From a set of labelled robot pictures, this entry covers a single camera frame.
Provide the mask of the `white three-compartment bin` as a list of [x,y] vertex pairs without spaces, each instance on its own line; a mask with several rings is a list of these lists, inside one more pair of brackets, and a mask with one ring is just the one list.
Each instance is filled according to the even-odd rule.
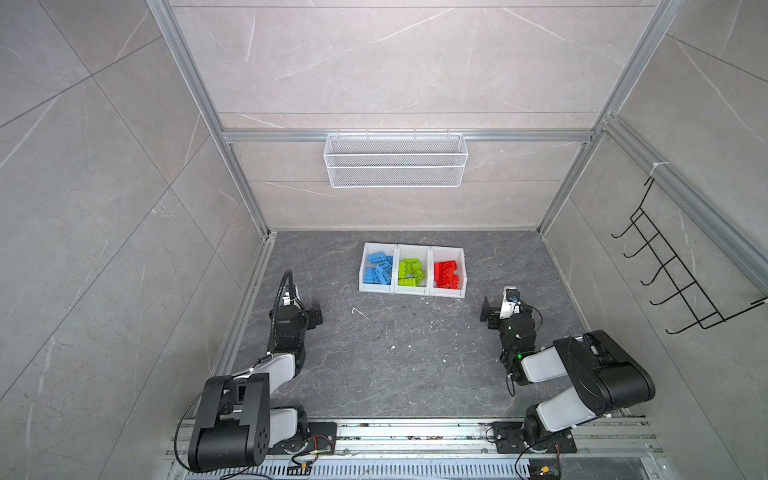
[[361,292],[463,299],[467,264],[462,248],[365,243],[358,272]]

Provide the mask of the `green lego brick underside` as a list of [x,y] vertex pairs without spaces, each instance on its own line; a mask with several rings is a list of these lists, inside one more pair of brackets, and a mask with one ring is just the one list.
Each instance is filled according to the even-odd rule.
[[409,278],[414,277],[414,272],[417,271],[417,269],[408,269],[405,266],[401,266],[399,268],[398,277],[399,278]]

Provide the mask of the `red arch lego piece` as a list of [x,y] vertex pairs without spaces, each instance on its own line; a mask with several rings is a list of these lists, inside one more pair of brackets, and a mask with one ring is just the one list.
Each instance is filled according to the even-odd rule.
[[434,264],[435,286],[439,289],[460,289],[459,266],[456,261],[444,261]]

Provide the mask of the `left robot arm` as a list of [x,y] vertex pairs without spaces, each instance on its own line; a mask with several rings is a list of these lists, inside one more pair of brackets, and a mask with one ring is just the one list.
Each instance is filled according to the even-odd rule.
[[272,407],[270,397],[302,370],[306,332],[323,322],[320,304],[307,309],[298,300],[281,302],[269,316],[269,352],[239,374],[206,381],[188,447],[189,471],[257,466],[279,444],[309,443],[304,408]]

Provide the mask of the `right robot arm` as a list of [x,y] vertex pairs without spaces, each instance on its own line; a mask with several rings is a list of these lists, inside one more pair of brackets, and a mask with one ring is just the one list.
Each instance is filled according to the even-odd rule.
[[518,437],[527,447],[545,449],[576,426],[655,397],[650,374],[603,330],[560,338],[537,350],[536,312],[508,287],[500,307],[485,300],[480,313],[480,320],[499,333],[499,362],[510,394],[517,386],[560,378],[571,383],[526,410]]

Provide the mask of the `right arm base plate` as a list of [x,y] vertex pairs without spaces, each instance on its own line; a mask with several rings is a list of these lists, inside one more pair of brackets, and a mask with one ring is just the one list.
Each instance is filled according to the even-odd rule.
[[519,421],[492,422],[485,430],[484,438],[495,446],[499,454],[577,452],[570,429],[553,433]]

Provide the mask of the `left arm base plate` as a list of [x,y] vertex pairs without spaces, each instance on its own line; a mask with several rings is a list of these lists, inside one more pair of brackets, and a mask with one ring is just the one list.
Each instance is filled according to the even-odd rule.
[[297,455],[307,453],[334,452],[337,440],[338,424],[330,421],[310,421],[304,433],[278,442],[269,450],[272,455]]

